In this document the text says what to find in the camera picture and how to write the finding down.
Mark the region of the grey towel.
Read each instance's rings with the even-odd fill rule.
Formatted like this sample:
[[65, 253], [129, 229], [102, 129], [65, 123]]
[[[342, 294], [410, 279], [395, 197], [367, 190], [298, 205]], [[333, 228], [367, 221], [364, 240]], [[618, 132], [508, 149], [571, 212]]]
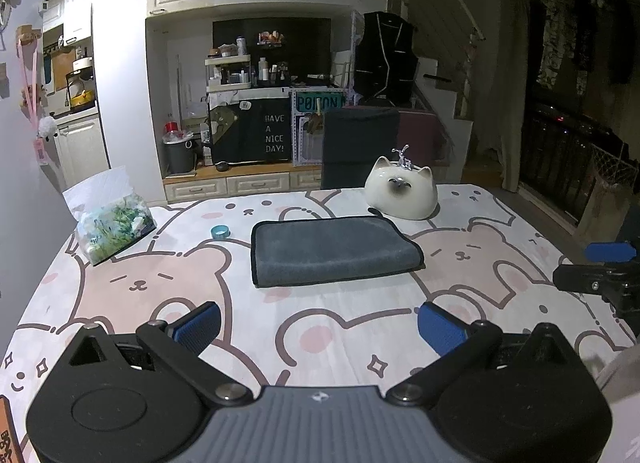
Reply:
[[424, 266], [420, 246], [382, 216], [260, 222], [250, 236], [255, 287], [370, 279]]

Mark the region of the cartoon bear tablecloth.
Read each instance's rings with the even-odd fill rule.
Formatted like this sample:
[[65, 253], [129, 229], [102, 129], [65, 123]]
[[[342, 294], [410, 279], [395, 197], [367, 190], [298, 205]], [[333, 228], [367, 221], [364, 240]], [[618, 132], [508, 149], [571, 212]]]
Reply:
[[[398, 220], [421, 246], [424, 269], [378, 279], [258, 289], [250, 236], [267, 220], [323, 220], [367, 211], [358, 189], [213, 199], [161, 206], [156, 230], [92, 266], [75, 240], [55, 256], [1, 360], [1, 426], [26, 462], [35, 460], [27, 409], [75, 333], [94, 321], [129, 333], [174, 321], [216, 301], [217, 339], [204, 359], [258, 391], [262, 385], [390, 388], [436, 355], [418, 333], [418, 310], [434, 301], [458, 318], [506, 332], [556, 324], [592, 372], [634, 344], [630, 327], [597, 296], [552, 284], [561, 252], [490, 192], [442, 185], [429, 220]], [[216, 241], [210, 229], [231, 235]]]

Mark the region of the blue tape roll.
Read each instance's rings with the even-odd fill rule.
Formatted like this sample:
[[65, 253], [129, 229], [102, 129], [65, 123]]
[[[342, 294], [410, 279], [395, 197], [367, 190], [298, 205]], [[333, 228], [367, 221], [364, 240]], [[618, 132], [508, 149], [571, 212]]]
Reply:
[[216, 241], [226, 240], [230, 237], [231, 231], [226, 225], [216, 225], [210, 229], [210, 235]]

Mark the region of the floral tissue pack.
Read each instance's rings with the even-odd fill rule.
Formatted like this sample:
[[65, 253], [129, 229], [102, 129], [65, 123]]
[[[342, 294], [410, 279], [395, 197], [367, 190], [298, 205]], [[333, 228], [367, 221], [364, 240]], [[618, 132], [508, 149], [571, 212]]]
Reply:
[[92, 266], [156, 228], [149, 206], [134, 191], [125, 166], [83, 180], [65, 190], [63, 198], [77, 222], [75, 238]]

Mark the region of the white drawer cabinet bench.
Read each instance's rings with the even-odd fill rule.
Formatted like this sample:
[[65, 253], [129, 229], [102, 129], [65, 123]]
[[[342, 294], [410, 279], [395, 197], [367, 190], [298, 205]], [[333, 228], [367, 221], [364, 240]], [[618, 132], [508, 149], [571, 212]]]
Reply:
[[163, 180], [168, 203], [314, 190], [320, 188], [320, 182], [320, 166], [292, 163], [235, 165], [224, 172], [215, 166], [199, 166], [189, 175]]

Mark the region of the white cat-shaped ceramic bowl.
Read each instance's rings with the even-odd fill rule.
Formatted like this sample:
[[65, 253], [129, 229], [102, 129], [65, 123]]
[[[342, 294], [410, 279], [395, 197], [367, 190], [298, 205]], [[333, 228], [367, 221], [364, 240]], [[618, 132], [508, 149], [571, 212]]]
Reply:
[[431, 168], [404, 168], [386, 157], [374, 163], [363, 193], [370, 208], [402, 220], [426, 220], [438, 204]]

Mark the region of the silver ornament behind cat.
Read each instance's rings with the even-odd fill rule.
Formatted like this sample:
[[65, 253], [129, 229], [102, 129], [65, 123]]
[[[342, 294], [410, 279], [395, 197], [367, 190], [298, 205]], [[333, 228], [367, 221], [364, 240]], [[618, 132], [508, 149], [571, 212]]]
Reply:
[[397, 154], [397, 164], [404, 170], [411, 171], [413, 165], [411, 160], [407, 157], [406, 152], [409, 149], [409, 145], [404, 145], [401, 149], [393, 149], [392, 152]]

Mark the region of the dark grey trash bin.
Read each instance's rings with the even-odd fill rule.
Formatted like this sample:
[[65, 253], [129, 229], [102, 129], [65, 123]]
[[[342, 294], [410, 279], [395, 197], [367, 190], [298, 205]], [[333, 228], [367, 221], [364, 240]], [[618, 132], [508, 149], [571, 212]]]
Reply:
[[163, 138], [163, 145], [171, 175], [186, 174], [196, 168], [196, 142], [192, 135]]

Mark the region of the white kitchen cabinet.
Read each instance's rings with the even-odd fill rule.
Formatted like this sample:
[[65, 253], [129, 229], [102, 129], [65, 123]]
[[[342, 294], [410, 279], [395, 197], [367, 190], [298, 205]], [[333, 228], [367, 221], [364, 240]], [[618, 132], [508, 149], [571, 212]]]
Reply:
[[58, 121], [54, 142], [66, 189], [110, 168], [98, 113]]

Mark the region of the dark upholstered chair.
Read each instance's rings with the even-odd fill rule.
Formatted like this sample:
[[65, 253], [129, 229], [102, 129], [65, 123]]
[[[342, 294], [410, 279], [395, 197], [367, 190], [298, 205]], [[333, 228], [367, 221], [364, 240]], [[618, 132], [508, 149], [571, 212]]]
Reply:
[[375, 161], [396, 147], [399, 120], [399, 112], [392, 108], [344, 107], [326, 112], [321, 188], [362, 188]]

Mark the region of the black have a nice day cloth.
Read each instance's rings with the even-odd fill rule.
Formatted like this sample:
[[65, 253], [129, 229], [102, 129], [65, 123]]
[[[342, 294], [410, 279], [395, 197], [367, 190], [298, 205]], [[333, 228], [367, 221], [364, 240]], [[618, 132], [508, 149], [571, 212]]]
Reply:
[[215, 163], [278, 163], [292, 159], [288, 98], [240, 100], [209, 109]]

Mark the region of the black hanging jacket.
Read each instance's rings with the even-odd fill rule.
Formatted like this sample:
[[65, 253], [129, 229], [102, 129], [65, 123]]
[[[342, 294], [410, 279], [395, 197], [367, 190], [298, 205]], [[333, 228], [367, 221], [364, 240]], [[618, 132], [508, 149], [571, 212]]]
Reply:
[[355, 92], [367, 101], [409, 108], [418, 67], [412, 48], [416, 28], [390, 12], [368, 12], [363, 21], [355, 54]]

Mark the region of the poison sign pegboard crate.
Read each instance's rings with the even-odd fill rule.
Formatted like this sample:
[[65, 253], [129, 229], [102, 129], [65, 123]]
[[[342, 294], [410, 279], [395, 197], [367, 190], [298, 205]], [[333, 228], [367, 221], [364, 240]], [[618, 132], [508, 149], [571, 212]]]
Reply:
[[339, 88], [295, 88], [291, 90], [292, 160], [296, 166], [320, 165], [324, 113], [344, 106]]

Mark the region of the white two-tier shelf rack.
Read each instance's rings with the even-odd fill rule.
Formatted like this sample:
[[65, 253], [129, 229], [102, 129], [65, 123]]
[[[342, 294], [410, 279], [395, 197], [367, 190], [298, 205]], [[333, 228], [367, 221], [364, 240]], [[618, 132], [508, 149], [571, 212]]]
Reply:
[[207, 58], [205, 70], [207, 93], [248, 90], [252, 86], [250, 55]]

